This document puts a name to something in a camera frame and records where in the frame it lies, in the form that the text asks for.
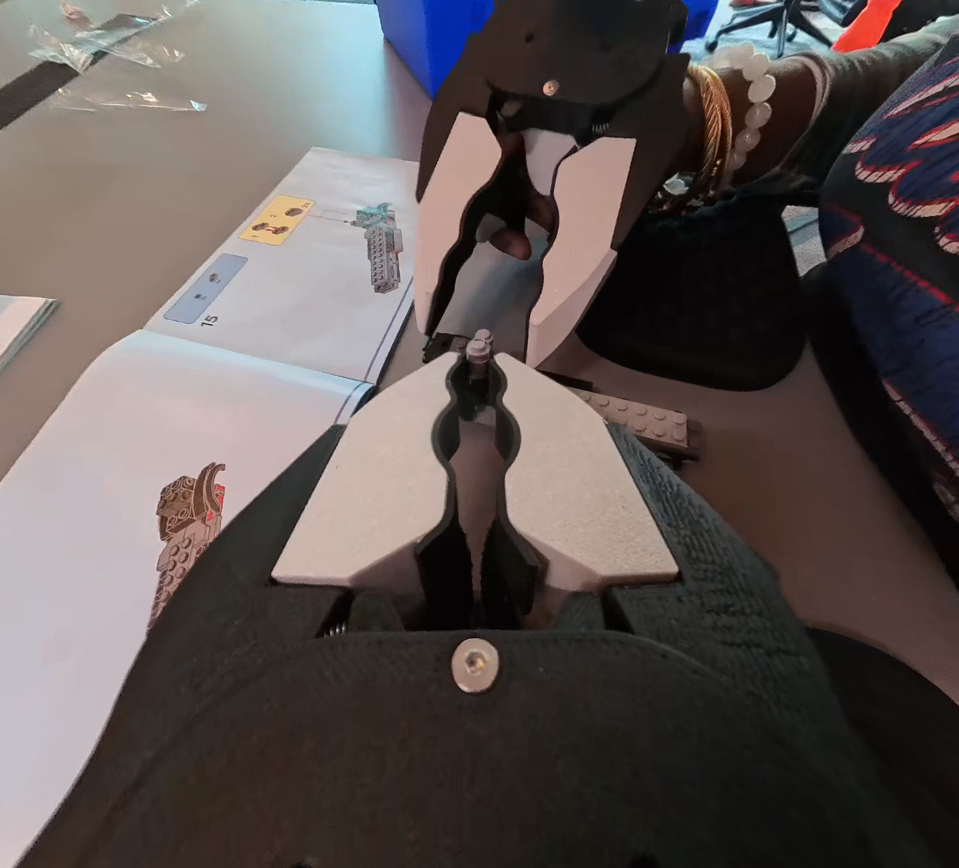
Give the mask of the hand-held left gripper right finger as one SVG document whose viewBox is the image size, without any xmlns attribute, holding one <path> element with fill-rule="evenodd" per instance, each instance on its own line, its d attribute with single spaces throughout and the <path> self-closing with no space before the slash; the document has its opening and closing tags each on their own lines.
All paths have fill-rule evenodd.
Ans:
<svg viewBox="0 0 959 868">
<path fill-rule="evenodd" d="M 509 355 L 495 363 L 519 430 L 517 453 L 505 457 L 506 519 L 545 560 L 545 585 L 674 581 L 678 565 L 600 415 Z"/>
</svg>

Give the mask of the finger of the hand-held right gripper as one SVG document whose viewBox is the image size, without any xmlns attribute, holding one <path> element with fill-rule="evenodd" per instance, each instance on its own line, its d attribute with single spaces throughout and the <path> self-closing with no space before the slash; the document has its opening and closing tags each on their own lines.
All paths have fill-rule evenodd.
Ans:
<svg viewBox="0 0 959 868">
<path fill-rule="evenodd" d="M 542 291 L 529 315 L 531 368 L 569 337 L 612 269 L 614 233 L 635 149 L 634 138 L 604 136 L 578 148 L 570 135 L 528 137 L 530 181 L 557 214 L 542 259 Z"/>
<path fill-rule="evenodd" d="M 414 312 L 426 337 L 436 332 L 476 244 L 476 230 L 466 227 L 468 209 L 494 178 L 500 160 L 487 120 L 460 113 L 417 206 Z"/>
</svg>

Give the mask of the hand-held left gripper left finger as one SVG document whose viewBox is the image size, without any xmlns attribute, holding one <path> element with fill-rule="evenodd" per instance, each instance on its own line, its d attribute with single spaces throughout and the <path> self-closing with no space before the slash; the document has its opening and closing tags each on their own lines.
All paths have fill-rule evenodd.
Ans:
<svg viewBox="0 0 959 868">
<path fill-rule="evenodd" d="M 326 587 L 424 587 L 418 551 L 451 524 L 460 446 L 448 352 L 348 421 L 272 578 Z"/>
</svg>

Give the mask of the grey lego assembly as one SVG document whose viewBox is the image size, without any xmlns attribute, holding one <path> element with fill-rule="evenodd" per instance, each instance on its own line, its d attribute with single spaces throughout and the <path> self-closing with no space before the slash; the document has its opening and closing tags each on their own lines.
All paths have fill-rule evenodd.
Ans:
<svg viewBox="0 0 959 868">
<path fill-rule="evenodd" d="M 592 384 L 532 370 L 513 386 L 524 363 L 500 363 L 505 371 L 497 421 L 497 451 L 506 464 L 538 464 L 576 472 L 612 463 L 617 445 L 609 429 L 621 429 L 670 465 L 696 460 L 698 429 L 677 411 L 597 392 Z"/>
</svg>

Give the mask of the small grey lego piece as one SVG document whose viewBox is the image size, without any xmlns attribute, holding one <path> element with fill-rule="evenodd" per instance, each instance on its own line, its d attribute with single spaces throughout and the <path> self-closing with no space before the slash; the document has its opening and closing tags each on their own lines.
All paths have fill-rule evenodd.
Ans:
<svg viewBox="0 0 959 868">
<path fill-rule="evenodd" d="M 491 330 L 481 328 L 465 348 L 466 389 L 463 419 L 477 422 L 490 399 L 490 364 L 494 358 L 494 337 Z"/>
</svg>

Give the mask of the person's right hand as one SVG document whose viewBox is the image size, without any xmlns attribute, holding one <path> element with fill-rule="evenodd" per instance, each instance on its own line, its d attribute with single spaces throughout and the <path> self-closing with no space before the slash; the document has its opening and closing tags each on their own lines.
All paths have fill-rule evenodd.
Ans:
<svg viewBox="0 0 959 868">
<path fill-rule="evenodd" d="M 488 241 L 498 251 L 527 261 L 532 256 L 532 242 L 525 223 L 533 222 L 552 237 L 558 227 L 558 212 L 552 198 L 541 193 L 531 180 L 522 135 L 503 132 L 497 139 L 501 166 L 485 196 L 485 215 L 496 221 L 497 228 Z"/>
</svg>

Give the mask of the black honeycomb cushion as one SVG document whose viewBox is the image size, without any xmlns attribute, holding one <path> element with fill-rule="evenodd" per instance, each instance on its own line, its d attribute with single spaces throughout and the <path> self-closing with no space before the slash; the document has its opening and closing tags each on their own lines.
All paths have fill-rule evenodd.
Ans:
<svg viewBox="0 0 959 868">
<path fill-rule="evenodd" d="M 631 371 L 715 390 L 771 388 L 807 340 L 785 206 L 741 191 L 686 215 L 644 215 L 578 338 Z"/>
</svg>

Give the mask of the open instruction booklet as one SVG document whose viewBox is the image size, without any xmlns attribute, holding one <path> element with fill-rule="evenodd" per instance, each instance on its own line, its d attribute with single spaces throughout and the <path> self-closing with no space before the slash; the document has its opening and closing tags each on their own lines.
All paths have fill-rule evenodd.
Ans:
<svg viewBox="0 0 959 868">
<path fill-rule="evenodd" d="M 3 478 L 2 866 L 71 789 L 203 550 L 379 380 L 414 209 L 412 163 L 310 151 Z"/>
</svg>

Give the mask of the orange cone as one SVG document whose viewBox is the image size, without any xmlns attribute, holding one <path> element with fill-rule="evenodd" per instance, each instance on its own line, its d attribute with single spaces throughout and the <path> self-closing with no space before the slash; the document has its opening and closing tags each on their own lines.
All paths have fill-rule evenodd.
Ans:
<svg viewBox="0 0 959 868">
<path fill-rule="evenodd" d="M 875 46 L 881 41 L 902 1 L 867 0 L 863 10 L 833 43 L 831 51 L 848 53 Z"/>
</svg>

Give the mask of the clear plastic bag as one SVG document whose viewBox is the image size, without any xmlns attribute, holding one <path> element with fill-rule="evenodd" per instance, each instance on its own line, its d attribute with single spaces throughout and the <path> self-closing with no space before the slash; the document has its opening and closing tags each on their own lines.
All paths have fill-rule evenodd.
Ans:
<svg viewBox="0 0 959 868">
<path fill-rule="evenodd" d="M 95 112 L 101 110 L 147 110 L 156 109 L 183 113 L 203 113 L 208 105 L 191 98 L 156 95 L 151 91 L 130 92 L 79 92 L 73 88 L 57 89 L 48 102 L 52 107 Z"/>
<path fill-rule="evenodd" d="M 82 74 L 95 62 L 113 56 L 150 69 L 184 58 L 174 45 L 156 41 L 152 31 L 198 7 L 198 0 L 147 3 L 142 12 L 119 12 L 102 22 L 73 0 L 59 0 L 56 18 L 30 25 L 29 56 L 64 65 Z"/>
</svg>

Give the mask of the closed instruction booklet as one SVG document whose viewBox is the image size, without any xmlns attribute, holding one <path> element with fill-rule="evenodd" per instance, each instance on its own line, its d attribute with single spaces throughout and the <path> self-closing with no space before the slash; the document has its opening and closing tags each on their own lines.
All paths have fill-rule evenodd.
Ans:
<svg viewBox="0 0 959 868">
<path fill-rule="evenodd" d="M 1 371 L 58 309 L 56 299 L 1 295 Z"/>
</svg>

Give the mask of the person's dark trousers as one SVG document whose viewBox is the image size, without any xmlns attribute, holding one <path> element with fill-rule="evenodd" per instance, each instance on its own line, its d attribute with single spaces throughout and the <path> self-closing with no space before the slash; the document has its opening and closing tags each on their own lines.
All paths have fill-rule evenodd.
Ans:
<svg viewBox="0 0 959 868">
<path fill-rule="evenodd" d="M 808 627 L 843 713 L 940 866 L 958 865 L 958 706 L 922 674 L 860 640 Z"/>
</svg>

